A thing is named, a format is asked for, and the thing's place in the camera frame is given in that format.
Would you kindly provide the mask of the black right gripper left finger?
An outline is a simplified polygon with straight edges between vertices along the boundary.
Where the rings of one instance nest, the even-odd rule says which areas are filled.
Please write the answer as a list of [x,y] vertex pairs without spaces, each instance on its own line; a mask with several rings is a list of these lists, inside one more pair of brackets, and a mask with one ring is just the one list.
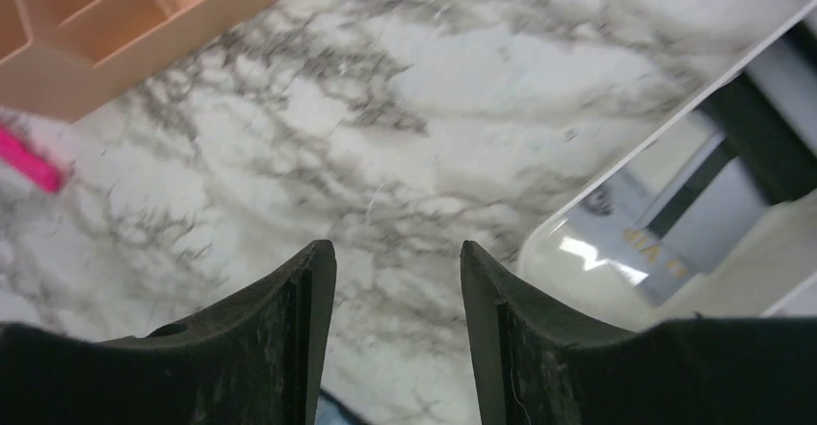
[[1,327],[5,424],[311,424],[336,282],[328,240],[145,337]]

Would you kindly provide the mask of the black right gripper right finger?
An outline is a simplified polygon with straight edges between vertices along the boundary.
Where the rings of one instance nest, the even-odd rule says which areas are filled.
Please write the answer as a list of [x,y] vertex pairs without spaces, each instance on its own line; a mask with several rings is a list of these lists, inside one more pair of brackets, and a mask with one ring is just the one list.
[[816,321],[671,319],[630,332],[461,248],[461,292],[485,424],[812,424]]

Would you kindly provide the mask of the black leather card holder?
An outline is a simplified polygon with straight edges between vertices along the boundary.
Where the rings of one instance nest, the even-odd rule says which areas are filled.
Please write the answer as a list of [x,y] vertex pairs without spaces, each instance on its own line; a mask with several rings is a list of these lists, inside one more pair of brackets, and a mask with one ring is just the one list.
[[315,425],[369,425],[358,413],[349,409],[325,389],[318,397]]

